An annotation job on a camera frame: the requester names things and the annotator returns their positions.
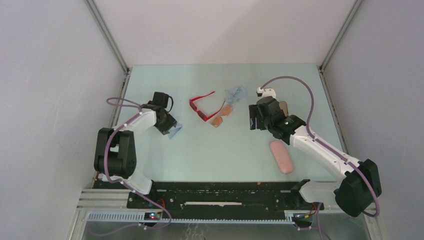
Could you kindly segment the plaid brown glasses case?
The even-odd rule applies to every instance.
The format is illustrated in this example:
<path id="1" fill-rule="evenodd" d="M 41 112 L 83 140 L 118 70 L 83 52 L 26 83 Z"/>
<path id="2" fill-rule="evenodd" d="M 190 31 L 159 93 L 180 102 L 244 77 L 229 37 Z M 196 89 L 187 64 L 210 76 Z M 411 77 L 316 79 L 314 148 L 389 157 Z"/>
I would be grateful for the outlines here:
<path id="1" fill-rule="evenodd" d="M 289 108 L 288 108 L 287 102 L 286 101 L 279 102 L 279 107 L 283 111 L 284 115 L 286 117 L 288 117 L 289 116 Z"/>

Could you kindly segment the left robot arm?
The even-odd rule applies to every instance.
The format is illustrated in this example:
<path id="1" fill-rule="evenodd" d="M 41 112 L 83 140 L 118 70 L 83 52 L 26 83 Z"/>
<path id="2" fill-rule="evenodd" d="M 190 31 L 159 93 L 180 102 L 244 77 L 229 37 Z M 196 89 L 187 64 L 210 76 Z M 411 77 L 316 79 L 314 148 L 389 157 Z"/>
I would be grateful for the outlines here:
<path id="1" fill-rule="evenodd" d="M 171 135 L 177 120 L 166 110 L 166 103 L 143 104 L 130 119 L 113 128 L 101 128 L 97 134 L 94 169 L 111 183 L 120 183 L 140 193 L 138 201 L 153 208 L 158 194 L 151 190 L 153 181 L 137 167 L 136 136 L 155 127 L 162 135 Z"/>

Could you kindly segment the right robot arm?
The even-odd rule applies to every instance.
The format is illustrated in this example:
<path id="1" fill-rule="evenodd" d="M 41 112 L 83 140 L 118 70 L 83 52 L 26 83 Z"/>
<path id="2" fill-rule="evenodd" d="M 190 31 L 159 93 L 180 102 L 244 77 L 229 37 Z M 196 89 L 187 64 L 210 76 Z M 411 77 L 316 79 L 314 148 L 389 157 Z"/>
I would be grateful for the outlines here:
<path id="1" fill-rule="evenodd" d="M 317 161 L 335 179 L 319 182 L 305 179 L 291 194 L 291 204 L 304 209 L 310 203 L 337 205 L 357 217 L 371 204 L 378 205 L 382 194 L 377 164 L 352 157 L 315 135 L 296 115 L 285 115 L 278 101 L 267 96 L 248 107 L 251 130 L 267 130 L 275 139 L 301 150 Z"/>

